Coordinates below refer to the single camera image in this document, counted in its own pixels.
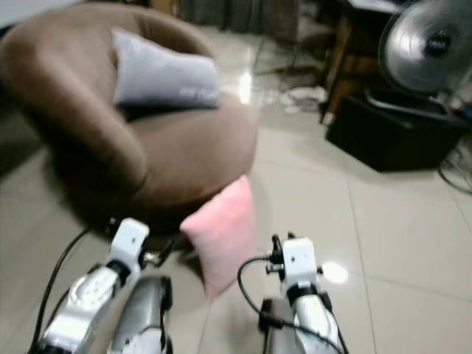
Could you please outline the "silver left robot leg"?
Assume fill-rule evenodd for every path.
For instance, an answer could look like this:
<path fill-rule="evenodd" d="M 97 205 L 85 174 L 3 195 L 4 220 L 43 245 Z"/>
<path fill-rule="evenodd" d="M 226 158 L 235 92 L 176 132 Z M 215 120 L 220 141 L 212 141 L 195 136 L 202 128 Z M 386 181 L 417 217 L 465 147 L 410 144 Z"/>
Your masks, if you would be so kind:
<path fill-rule="evenodd" d="M 143 277 L 122 310 L 111 348 L 116 354 L 173 354 L 165 319 L 173 304 L 173 287 L 166 276 Z"/>

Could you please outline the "grey right robot leg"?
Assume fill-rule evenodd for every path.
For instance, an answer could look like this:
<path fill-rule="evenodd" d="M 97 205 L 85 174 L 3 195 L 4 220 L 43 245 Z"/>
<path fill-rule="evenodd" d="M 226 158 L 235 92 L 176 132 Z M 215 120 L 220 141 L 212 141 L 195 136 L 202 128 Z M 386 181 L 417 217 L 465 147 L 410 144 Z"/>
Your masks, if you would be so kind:
<path fill-rule="evenodd" d="M 265 298 L 260 310 L 267 316 L 288 322 L 296 319 L 296 311 L 283 298 Z M 292 327 L 274 327 L 264 316 L 259 316 L 257 328 L 264 336 L 262 354 L 305 354 Z"/>

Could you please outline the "grey rectangular pillow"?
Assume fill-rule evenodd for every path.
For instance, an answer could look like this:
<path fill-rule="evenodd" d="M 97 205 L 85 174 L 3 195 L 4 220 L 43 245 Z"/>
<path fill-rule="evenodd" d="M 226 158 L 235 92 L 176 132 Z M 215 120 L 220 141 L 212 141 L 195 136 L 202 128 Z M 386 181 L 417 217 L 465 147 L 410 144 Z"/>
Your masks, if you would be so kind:
<path fill-rule="evenodd" d="M 210 109 L 220 105 L 215 62 L 171 50 L 125 29 L 111 31 L 116 55 L 114 103 L 120 107 Z"/>

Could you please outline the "brown wooden table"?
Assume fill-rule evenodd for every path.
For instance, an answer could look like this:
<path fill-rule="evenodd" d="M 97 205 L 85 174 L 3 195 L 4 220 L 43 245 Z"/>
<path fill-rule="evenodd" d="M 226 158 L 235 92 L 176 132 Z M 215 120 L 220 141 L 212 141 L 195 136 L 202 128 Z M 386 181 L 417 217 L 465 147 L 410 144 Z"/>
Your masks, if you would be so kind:
<path fill-rule="evenodd" d="M 335 20 L 335 38 L 328 51 L 323 87 L 327 101 L 320 105 L 321 125 L 333 120 L 341 99 L 365 88 L 389 88 L 380 68 L 381 36 L 401 0 L 321 0 Z"/>

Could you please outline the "white crumpled cloth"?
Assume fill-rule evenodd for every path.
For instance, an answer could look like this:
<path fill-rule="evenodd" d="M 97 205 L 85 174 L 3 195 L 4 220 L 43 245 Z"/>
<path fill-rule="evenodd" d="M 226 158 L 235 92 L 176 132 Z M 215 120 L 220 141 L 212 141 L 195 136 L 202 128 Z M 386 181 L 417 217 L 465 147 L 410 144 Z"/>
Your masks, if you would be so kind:
<path fill-rule="evenodd" d="M 300 86 L 284 91 L 279 102 L 287 114 L 301 114 L 319 111 L 327 98 L 328 93 L 321 86 Z"/>

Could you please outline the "black box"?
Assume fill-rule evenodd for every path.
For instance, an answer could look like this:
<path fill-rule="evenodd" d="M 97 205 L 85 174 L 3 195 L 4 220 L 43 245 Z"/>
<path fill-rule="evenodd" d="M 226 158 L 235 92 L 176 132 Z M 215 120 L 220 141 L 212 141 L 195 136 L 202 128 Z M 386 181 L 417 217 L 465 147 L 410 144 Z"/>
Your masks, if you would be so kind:
<path fill-rule="evenodd" d="M 402 114 L 355 94 L 341 99 L 326 140 L 377 172 L 399 173 L 438 168 L 470 129 L 455 116 Z"/>

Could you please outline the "grey curtain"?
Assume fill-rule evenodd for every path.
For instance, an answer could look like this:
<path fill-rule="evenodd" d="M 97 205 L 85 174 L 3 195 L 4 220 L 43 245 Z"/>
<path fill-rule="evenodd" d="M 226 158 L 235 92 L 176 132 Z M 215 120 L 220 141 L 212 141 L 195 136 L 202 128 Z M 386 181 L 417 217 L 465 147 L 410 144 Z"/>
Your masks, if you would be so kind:
<path fill-rule="evenodd" d="M 176 0 L 176 15 L 196 26 L 262 33 L 262 0 Z"/>

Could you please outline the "brown round sofa chair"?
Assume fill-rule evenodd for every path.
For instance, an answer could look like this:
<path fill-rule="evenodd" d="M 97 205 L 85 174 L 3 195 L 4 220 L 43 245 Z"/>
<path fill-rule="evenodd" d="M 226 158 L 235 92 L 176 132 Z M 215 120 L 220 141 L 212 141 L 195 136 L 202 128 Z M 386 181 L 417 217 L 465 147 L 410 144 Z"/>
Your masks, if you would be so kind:
<path fill-rule="evenodd" d="M 4 34 L 2 88 L 20 102 L 78 215 L 89 223 L 133 217 L 174 229 L 249 174 L 257 122 L 231 94 L 212 109 L 120 108 L 114 30 L 212 57 L 198 28 L 172 15 L 85 2 L 44 11 Z"/>

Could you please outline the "silver floor fan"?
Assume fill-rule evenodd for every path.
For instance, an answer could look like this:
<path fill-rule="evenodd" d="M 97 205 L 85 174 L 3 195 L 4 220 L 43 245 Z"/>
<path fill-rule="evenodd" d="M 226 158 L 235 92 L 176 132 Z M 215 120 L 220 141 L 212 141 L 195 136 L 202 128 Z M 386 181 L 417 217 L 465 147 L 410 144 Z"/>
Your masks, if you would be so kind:
<path fill-rule="evenodd" d="M 472 0 L 412 1 L 385 28 L 380 65 L 401 90 L 454 91 L 472 68 Z"/>

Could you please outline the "pink pillow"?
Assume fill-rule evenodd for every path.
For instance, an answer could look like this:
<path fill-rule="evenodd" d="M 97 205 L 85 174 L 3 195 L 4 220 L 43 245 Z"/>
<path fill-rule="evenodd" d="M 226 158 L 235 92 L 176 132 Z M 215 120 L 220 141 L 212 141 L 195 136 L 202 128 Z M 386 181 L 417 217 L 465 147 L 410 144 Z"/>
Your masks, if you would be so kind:
<path fill-rule="evenodd" d="M 251 183 L 240 176 L 180 223 L 200 263 L 204 292 L 215 299 L 237 281 L 240 266 L 255 255 L 255 203 Z"/>

